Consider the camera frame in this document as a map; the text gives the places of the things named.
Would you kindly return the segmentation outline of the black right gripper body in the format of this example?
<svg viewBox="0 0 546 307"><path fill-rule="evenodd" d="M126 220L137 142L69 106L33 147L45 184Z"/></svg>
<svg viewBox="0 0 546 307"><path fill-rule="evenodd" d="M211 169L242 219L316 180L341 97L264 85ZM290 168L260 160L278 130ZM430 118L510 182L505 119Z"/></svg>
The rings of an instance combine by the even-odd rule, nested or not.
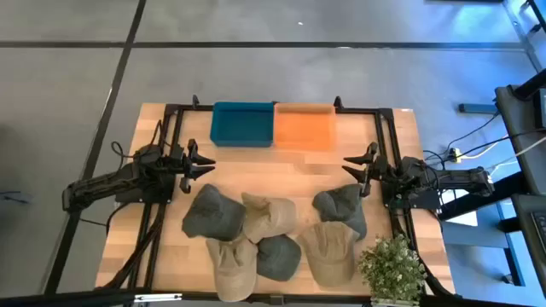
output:
<svg viewBox="0 0 546 307"><path fill-rule="evenodd" d="M385 156L378 155L379 145L371 142L363 156L363 163L366 165L365 178L363 184L362 196L367 197L371 191L371 180L380 181L386 175L388 162Z"/></svg>

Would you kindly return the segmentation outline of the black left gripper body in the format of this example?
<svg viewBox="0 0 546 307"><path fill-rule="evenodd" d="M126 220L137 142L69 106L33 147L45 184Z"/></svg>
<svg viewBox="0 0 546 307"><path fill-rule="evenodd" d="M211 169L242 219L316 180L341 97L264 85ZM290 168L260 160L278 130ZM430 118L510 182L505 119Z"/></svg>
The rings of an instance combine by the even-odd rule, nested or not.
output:
<svg viewBox="0 0 546 307"><path fill-rule="evenodd" d="M188 152L185 153L184 149L177 142L173 142L169 154L169 156L174 159L172 162L174 173L183 175L179 188L185 194L191 192L190 181L196 179L197 169L194 165L194 156L197 153L197 142L195 139L189 139L187 149Z"/></svg>

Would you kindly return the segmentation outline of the dark grey baseball cap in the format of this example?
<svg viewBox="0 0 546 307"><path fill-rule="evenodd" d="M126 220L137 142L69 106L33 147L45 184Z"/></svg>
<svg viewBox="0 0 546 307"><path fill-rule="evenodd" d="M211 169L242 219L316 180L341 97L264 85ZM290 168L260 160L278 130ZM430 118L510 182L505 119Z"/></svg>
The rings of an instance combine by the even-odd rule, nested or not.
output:
<svg viewBox="0 0 546 307"><path fill-rule="evenodd" d="M301 256L301 248L287 235L263 238L258 243L258 275L273 281L289 281L299 267Z"/></svg>
<svg viewBox="0 0 546 307"><path fill-rule="evenodd" d="M312 205L322 222L342 222L358 233L357 240L363 240L368 230L360 192L361 186L356 183L321 191Z"/></svg>
<svg viewBox="0 0 546 307"><path fill-rule="evenodd" d="M231 241L239 236L245 221L246 207L205 184L195 196L182 222L189 237L203 236Z"/></svg>

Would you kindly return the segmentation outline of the beige baseball cap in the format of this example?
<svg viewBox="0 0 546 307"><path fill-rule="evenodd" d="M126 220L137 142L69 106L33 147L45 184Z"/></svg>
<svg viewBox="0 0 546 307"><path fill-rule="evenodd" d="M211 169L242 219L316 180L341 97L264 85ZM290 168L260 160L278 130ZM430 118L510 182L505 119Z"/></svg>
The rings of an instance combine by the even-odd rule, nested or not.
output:
<svg viewBox="0 0 546 307"><path fill-rule="evenodd" d="M258 248L245 235L232 241L206 239L218 298L233 303L248 298L257 281Z"/></svg>
<svg viewBox="0 0 546 307"><path fill-rule="evenodd" d="M249 193L242 193L241 200L246 207L242 230L252 243L295 230L298 216L296 205L291 200Z"/></svg>
<svg viewBox="0 0 546 307"><path fill-rule="evenodd" d="M358 237L358 232L342 222L316 223L299 234L297 242L319 286L340 287L351 281Z"/></svg>

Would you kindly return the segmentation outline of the blue plastic bin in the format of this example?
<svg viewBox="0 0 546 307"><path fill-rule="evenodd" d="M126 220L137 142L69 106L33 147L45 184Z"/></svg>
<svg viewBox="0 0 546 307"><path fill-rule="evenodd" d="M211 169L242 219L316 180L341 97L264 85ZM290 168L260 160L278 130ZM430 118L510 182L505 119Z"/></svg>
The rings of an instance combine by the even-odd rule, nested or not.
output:
<svg viewBox="0 0 546 307"><path fill-rule="evenodd" d="M269 148L274 113L272 102L216 102L210 138L217 147Z"/></svg>

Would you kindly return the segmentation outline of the orange plastic bin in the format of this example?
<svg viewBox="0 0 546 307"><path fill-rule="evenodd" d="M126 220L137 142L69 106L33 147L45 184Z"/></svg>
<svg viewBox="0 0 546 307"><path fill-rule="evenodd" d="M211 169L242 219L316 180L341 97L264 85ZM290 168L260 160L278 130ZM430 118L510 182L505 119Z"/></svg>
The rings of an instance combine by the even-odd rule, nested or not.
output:
<svg viewBox="0 0 546 307"><path fill-rule="evenodd" d="M274 144L277 148L329 151L334 143L333 105L292 102L275 105Z"/></svg>

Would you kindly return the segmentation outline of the green artificial plant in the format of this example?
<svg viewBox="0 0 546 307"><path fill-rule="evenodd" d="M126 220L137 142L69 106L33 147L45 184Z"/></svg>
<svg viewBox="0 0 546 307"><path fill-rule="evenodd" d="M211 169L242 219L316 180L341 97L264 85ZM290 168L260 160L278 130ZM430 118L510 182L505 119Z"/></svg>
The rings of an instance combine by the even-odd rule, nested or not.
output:
<svg viewBox="0 0 546 307"><path fill-rule="evenodd" d="M404 235L376 237L374 246L361 251L357 270L374 298L393 302L416 302L427 277L418 253Z"/></svg>

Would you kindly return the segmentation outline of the black metal beam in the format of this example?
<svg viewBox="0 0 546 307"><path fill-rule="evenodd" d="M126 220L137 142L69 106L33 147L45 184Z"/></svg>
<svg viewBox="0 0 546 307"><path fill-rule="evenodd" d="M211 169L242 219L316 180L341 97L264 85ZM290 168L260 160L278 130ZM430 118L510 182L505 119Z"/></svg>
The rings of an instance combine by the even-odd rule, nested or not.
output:
<svg viewBox="0 0 546 307"><path fill-rule="evenodd" d="M476 211L483 206L505 200L513 194L526 194L530 191L521 171L495 182L493 187L494 191L490 196L466 194L444 204L439 219L445 221L453 217L459 217L471 211Z"/></svg>

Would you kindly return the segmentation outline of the blue metal bar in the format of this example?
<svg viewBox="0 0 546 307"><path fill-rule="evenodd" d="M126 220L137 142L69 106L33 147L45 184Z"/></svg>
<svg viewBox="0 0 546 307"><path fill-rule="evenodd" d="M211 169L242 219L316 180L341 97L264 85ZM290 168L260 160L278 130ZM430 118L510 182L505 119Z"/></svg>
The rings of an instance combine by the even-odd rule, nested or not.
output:
<svg viewBox="0 0 546 307"><path fill-rule="evenodd" d="M494 104L462 103L458 105L460 113L496 114L497 107Z"/></svg>

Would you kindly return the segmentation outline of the pale plant pot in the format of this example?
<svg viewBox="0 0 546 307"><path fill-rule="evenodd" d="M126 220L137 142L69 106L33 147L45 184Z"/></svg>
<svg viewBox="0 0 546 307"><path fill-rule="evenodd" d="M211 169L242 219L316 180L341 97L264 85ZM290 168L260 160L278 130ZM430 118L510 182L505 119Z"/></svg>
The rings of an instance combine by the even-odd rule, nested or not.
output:
<svg viewBox="0 0 546 307"><path fill-rule="evenodd" d="M371 307L420 307L420 303L415 300L372 298Z"/></svg>

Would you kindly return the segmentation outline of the black desk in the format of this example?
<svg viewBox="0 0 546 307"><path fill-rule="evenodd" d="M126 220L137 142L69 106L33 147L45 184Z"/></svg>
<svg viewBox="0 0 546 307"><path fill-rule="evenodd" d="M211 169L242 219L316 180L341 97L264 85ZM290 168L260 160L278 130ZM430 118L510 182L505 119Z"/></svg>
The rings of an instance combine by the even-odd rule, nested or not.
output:
<svg viewBox="0 0 546 307"><path fill-rule="evenodd" d="M530 192L546 196L546 114L543 126L536 120L541 112L533 96L546 90L546 68L523 84L509 84L495 89L496 105L506 125L521 172Z"/></svg>

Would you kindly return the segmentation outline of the black keyboard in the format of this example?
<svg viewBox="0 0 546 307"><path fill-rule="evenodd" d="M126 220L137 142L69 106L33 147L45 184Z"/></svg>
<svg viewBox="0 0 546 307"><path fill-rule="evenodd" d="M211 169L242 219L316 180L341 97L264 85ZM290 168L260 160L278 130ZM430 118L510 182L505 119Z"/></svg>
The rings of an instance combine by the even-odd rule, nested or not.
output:
<svg viewBox="0 0 546 307"><path fill-rule="evenodd" d="M514 194L511 200L546 298L546 196Z"/></svg>

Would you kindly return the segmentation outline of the black table frame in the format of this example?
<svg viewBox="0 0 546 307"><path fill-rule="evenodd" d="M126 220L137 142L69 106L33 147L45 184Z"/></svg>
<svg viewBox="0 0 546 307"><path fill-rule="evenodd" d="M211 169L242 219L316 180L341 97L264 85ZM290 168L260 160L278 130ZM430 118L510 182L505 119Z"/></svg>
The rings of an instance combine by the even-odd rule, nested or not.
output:
<svg viewBox="0 0 546 307"><path fill-rule="evenodd" d="M217 187L232 200L242 193L285 198L296 205L298 218L290 237L316 223L320 217L312 206L313 197L327 189L353 183L354 178L345 170L346 158L357 156L373 141L380 150L392 155L396 140L396 120L416 134L415 117L391 109L335 108L334 145L327 151L269 148L218 148L210 139L212 107L206 105L168 104L168 136L171 141L187 143L195 139L200 154L215 160L215 169L192 182L190 194L175 188L171 202L166 206L165 220L154 255L151 287L158 292L179 292L185 298L212 300L217 298L212 260L205 238L189 238L183 231L183 218L193 199L206 183Z"/></svg>

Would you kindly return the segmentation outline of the silver metal bracket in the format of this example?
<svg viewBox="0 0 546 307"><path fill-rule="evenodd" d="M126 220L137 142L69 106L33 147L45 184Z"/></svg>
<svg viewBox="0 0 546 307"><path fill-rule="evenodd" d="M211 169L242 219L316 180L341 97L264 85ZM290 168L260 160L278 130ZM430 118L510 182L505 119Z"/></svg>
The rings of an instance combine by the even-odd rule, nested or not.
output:
<svg viewBox="0 0 546 307"><path fill-rule="evenodd" d="M134 304L146 304L153 302L169 302L181 300L183 295L181 293L150 293L150 294L137 294L134 297Z"/></svg>

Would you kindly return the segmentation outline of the blue table leg frame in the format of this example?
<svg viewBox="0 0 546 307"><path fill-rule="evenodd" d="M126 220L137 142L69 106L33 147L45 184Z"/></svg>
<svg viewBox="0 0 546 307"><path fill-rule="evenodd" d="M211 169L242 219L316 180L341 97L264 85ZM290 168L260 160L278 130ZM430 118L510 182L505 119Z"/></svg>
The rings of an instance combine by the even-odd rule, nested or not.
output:
<svg viewBox="0 0 546 307"><path fill-rule="evenodd" d="M440 223L458 287L480 287L488 282L514 287L526 284L514 242L499 228L502 221L502 210L493 204Z"/></svg>

